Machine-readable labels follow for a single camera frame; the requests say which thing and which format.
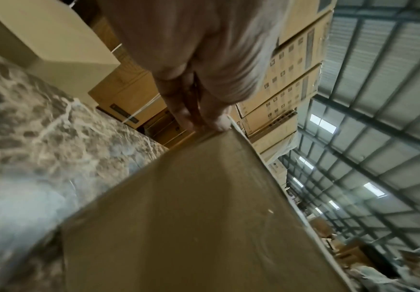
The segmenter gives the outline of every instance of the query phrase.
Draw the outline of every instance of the marble countertop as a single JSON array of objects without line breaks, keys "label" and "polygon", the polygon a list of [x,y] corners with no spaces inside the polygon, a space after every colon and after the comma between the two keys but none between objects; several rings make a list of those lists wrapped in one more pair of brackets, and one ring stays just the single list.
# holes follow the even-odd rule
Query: marble countertop
[{"label": "marble countertop", "polygon": [[0,291],[65,291],[58,225],[164,151],[0,58]]}]

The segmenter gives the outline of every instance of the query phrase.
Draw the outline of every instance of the hand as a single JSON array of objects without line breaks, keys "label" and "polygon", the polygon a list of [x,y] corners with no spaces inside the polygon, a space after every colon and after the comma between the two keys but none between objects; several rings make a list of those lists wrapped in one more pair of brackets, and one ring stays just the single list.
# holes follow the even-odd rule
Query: hand
[{"label": "hand", "polygon": [[288,0],[99,0],[131,57],[154,76],[185,129],[230,127],[256,93]]}]

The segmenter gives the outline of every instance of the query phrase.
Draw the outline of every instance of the skylight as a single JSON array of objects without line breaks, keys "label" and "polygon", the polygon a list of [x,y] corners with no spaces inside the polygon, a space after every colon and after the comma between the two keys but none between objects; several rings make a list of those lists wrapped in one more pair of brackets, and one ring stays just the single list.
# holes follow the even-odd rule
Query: skylight
[{"label": "skylight", "polygon": [[306,159],[300,156],[300,161],[304,164],[306,164],[307,167],[314,169],[314,165],[310,164]]},{"label": "skylight", "polygon": [[293,180],[298,184],[298,186],[303,187],[303,184],[299,180],[296,178],[293,178]]},{"label": "skylight", "polygon": [[329,201],[329,203],[330,203],[330,205],[332,205],[336,210],[339,210],[340,209],[340,207],[337,205],[337,204],[335,204],[335,202],[334,201]]},{"label": "skylight", "polygon": [[319,127],[323,128],[324,130],[327,130],[332,134],[335,133],[336,127],[330,124],[329,122],[319,118],[318,116],[312,114],[309,120],[314,124],[318,125]]},{"label": "skylight", "polygon": [[384,192],[382,192],[380,189],[378,189],[377,187],[375,187],[373,184],[371,184],[369,182],[364,185],[364,188],[368,189],[369,191],[374,193],[375,196],[377,196],[379,198],[386,196],[386,194]]}]

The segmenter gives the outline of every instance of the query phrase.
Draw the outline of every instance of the warehouse ceiling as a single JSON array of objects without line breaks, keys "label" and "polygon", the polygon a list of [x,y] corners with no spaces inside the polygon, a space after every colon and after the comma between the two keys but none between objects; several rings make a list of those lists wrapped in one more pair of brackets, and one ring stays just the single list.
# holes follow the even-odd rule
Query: warehouse ceiling
[{"label": "warehouse ceiling", "polygon": [[398,257],[420,248],[420,1],[338,0],[328,42],[287,180],[345,238]]}]

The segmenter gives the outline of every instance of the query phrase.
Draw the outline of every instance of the gray marble surface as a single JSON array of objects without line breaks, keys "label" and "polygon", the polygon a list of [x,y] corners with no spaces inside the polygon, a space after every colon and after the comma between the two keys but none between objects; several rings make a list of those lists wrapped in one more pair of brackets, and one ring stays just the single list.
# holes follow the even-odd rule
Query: gray marble surface
[{"label": "gray marble surface", "polygon": [[64,291],[57,226],[164,151],[0,58],[0,291]]}]

